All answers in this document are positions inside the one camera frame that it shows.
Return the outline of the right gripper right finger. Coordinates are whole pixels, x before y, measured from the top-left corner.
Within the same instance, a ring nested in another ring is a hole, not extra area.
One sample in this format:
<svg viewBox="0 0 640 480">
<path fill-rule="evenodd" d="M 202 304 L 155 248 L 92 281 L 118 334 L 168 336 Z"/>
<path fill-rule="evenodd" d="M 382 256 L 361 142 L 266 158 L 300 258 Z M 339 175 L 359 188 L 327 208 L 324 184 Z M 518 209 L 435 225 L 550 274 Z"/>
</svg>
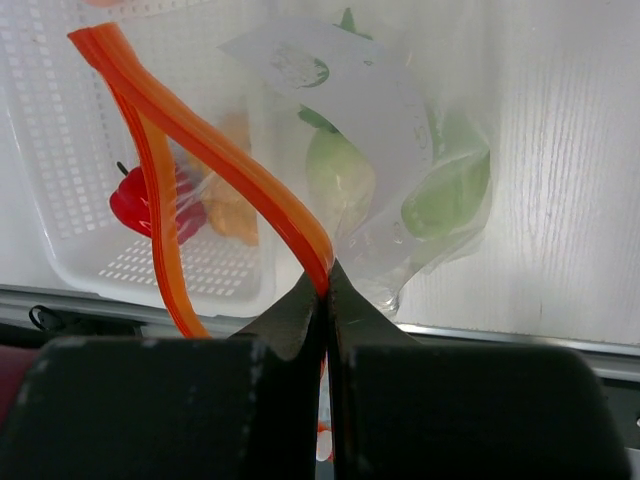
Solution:
<svg viewBox="0 0 640 480">
<path fill-rule="evenodd" d="M 548 345 L 426 344 L 335 265 L 326 296 L 339 479 L 628 479 L 600 381 Z"/>
</svg>

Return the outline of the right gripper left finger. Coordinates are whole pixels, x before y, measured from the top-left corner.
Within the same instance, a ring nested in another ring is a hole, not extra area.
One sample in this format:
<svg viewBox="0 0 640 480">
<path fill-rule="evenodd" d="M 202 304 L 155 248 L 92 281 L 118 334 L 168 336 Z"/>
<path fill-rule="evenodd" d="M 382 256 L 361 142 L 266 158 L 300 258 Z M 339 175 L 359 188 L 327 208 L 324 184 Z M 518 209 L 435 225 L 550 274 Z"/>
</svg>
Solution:
<svg viewBox="0 0 640 480">
<path fill-rule="evenodd" d="M 1 351 L 5 479 L 311 479 L 324 306 L 302 276 L 226 339 Z"/>
</svg>

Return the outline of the green cabbage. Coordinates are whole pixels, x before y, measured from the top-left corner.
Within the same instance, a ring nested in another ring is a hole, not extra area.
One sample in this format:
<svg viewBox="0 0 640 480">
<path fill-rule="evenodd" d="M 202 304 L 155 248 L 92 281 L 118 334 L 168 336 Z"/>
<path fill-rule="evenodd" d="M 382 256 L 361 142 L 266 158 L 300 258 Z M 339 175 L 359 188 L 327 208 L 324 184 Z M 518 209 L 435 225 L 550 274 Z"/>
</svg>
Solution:
<svg viewBox="0 0 640 480">
<path fill-rule="evenodd" d="M 401 209 L 407 230 L 420 240 L 443 237 L 471 222 L 491 178 L 490 147 L 478 123 L 458 105 L 427 113 L 432 169 Z"/>
</svg>

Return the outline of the white radish with leaves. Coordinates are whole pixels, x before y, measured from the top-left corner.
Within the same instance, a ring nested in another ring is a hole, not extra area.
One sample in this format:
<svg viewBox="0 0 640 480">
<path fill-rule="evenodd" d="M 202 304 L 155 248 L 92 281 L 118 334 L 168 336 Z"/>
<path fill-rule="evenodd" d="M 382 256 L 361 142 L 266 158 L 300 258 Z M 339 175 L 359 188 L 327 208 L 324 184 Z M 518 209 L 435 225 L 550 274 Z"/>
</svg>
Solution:
<svg viewBox="0 0 640 480">
<path fill-rule="evenodd" d="M 335 238 L 366 218 L 376 187 L 369 160 L 326 118 L 303 106 L 298 117 L 315 129 L 306 153 L 306 179 L 314 211 Z"/>
</svg>

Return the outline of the red bell pepper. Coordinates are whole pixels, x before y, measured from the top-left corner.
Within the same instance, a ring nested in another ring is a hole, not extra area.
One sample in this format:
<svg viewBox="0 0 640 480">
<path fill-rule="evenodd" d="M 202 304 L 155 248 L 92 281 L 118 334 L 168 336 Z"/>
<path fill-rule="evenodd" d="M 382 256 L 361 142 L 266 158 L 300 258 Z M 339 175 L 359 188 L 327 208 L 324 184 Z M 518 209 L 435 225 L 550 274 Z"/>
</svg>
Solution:
<svg viewBox="0 0 640 480">
<path fill-rule="evenodd" d="M 144 175 L 140 167 L 131 170 L 116 162 L 123 178 L 109 198 L 115 217 L 130 230 L 151 237 L 151 216 Z M 194 187 L 187 175 L 176 170 L 176 224 L 178 242 L 182 245 L 205 224 L 207 214 L 201 201 L 193 193 Z"/>
</svg>

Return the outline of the clear zip top bag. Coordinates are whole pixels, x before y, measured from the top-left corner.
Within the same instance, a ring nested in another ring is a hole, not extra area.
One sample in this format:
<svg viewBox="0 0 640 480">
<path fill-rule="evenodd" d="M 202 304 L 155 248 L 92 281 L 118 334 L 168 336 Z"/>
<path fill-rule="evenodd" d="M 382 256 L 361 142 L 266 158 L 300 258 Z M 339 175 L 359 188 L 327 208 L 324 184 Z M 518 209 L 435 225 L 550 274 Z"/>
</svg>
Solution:
<svg viewBox="0 0 640 480">
<path fill-rule="evenodd" d="M 69 38 L 129 130 L 157 286 L 187 337 L 205 335 L 182 257 L 199 232 L 257 250 L 279 238 L 317 294 L 342 267 L 386 300 L 487 224 L 490 147 L 465 101 L 421 90 L 413 50 L 351 9 L 215 32 L 195 8 Z"/>
</svg>

